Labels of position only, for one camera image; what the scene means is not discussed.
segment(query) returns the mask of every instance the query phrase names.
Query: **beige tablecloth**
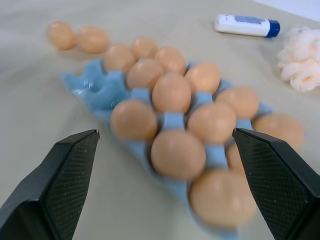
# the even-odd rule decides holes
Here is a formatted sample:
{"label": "beige tablecloth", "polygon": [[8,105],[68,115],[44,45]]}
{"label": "beige tablecloth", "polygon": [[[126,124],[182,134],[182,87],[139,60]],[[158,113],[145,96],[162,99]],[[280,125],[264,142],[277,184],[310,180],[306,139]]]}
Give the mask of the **beige tablecloth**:
{"label": "beige tablecloth", "polygon": [[[59,82],[65,71],[80,72],[93,57],[58,53],[47,42],[48,23],[75,28],[95,25],[113,42],[130,44],[139,35],[177,46],[191,61],[214,61],[224,77],[251,86],[276,111],[305,126],[302,157],[320,170],[320,95],[294,92],[274,70],[283,37],[264,39],[214,32],[217,14],[242,14],[290,25],[318,23],[250,0],[2,0],[0,11],[0,204],[46,156],[53,144],[99,128],[88,197],[75,240],[209,240],[179,202],[154,184],[136,161]],[[241,229],[243,240],[273,239],[263,218]]]}

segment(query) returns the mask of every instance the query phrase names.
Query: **white fluffy material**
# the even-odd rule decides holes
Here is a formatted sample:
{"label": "white fluffy material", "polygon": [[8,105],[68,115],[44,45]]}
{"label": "white fluffy material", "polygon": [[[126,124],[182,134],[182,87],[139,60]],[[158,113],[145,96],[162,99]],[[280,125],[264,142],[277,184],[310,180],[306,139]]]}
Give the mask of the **white fluffy material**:
{"label": "white fluffy material", "polygon": [[278,53],[281,79],[299,92],[320,86],[320,29],[294,27]]}

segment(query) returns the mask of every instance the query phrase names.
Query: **egg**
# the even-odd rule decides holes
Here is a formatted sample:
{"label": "egg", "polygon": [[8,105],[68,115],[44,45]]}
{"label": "egg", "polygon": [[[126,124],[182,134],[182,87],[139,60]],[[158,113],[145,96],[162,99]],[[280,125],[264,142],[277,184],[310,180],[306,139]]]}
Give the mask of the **egg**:
{"label": "egg", "polygon": [[172,46],[165,46],[155,53],[154,59],[158,61],[167,72],[185,74],[186,61],[180,51]]}
{"label": "egg", "polygon": [[150,37],[139,36],[133,41],[131,49],[137,59],[154,58],[158,45]]}
{"label": "egg", "polygon": [[168,72],[155,83],[152,103],[158,113],[186,113],[191,103],[190,86],[182,75]]}
{"label": "egg", "polygon": [[161,175],[190,180],[204,169],[206,152],[201,142],[184,130],[160,132],[151,147],[151,164]]}
{"label": "egg", "polygon": [[187,129],[203,143],[225,144],[236,127],[235,111],[225,103],[207,103],[197,108],[187,121]]}
{"label": "egg", "polygon": [[185,79],[190,83],[192,93],[207,92],[214,94],[220,83],[218,66],[213,62],[202,62],[185,74]]}
{"label": "egg", "polygon": [[127,74],[136,61],[131,49],[122,43],[114,44],[103,55],[103,67],[106,72],[123,71]]}
{"label": "egg", "polygon": [[76,35],[77,46],[88,54],[103,53],[109,44],[108,35],[98,27],[86,26]]}
{"label": "egg", "polygon": [[246,178],[232,170],[202,174],[191,184],[189,202],[204,223],[225,229],[247,223],[257,211]]}
{"label": "egg", "polygon": [[303,125],[294,117],[281,113],[266,114],[252,124],[254,130],[287,142],[293,149],[305,142]]}
{"label": "egg", "polygon": [[122,141],[150,141],[155,137],[157,127],[154,111],[140,100],[120,102],[110,117],[110,129]]}
{"label": "egg", "polygon": [[47,28],[47,36],[51,43],[59,50],[69,50],[76,45],[74,31],[62,21],[51,23]]}
{"label": "egg", "polygon": [[237,117],[243,119],[253,118],[259,110],[259,97],[248,87],[228,88],[220,93],[215,101],[228,104],[233,108]]}
{"label": "egg", "polygon": [[135,63],[126,78],[128,89],[148,88],[154,89],[157,80],[164,74],[160,63],[153,59],[142,59]]}
{"label": "egg", "polygon": [[243,176],[246,175],[236,143],[228,147],[228,149],[226,150],[225,156],[228,162],[229,169],[237,171]]}

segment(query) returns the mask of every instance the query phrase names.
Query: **bottle label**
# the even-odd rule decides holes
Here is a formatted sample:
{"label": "bottle label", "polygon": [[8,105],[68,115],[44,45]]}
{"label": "bottle label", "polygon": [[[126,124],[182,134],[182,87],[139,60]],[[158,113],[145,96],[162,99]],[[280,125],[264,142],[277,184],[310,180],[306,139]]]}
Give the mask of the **bottle label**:
{"label": "bottle label", "polygon": [[234,20],[238,23],[259,24],[262,25],[266,20],[254,16],[234,16]]}

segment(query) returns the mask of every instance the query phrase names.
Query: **egg carton cup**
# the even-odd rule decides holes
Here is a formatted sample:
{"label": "egg carton cup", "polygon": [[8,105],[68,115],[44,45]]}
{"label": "egg carton cup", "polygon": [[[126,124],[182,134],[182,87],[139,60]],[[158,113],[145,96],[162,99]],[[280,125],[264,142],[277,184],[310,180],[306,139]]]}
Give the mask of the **egg carton cup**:
{"label": "egg carton cup", "polygon": [[[194,66],[190,63],[186,72]],[[75,76],[71,73],[66,73],[61,76],[66,88],[80,99],[90,112],[96,116],[104,126],[110,131],[110,116],[116,105],[124,100],[135,99],[141,100],[153,109],[150,99],[150,90],[148,88],[134,88],[127,90],[126,75],[121,71],[110,71],[105,73],[102,67],[102,60],[97,59],[87,64],[84,73],[81,76]],[[186,115],[182,112],[172,113],[166,112],[157,114],[158,132],[181,129],[184,130],[189,116],[201,105],[212,103],[213,100],[225,89],[232,88],[233,84],[225,79],[221,79],[217,92],[212,95],[208,92],[196,92],[191,100],[191,107]],[[259,111],[256,117],[264,114],[272,113],[272,109],[261,102]],[[237,128],[252,130],[251,121],[249,119],[237,119]],[[120,141],[134,157],[142,164],[147,173],[161,186],[172,192],[188,209],[188,212],[196,221],[196,223],[206,231],[220,237],[222,240],[237,240],[238,231],[226,230],[223,228],[206,225],[202,222],[195,212],[192,210],[189,202],[189,181],[179,181],[169,177],[159,175],[155,172],[150,161],[150,152],[152,141],[134,140]],[[233,143],[230,138],[227,146]],[[223,168],[227,169],[227,159],[225,155],[224,145],[205,145],[207,169]]]}

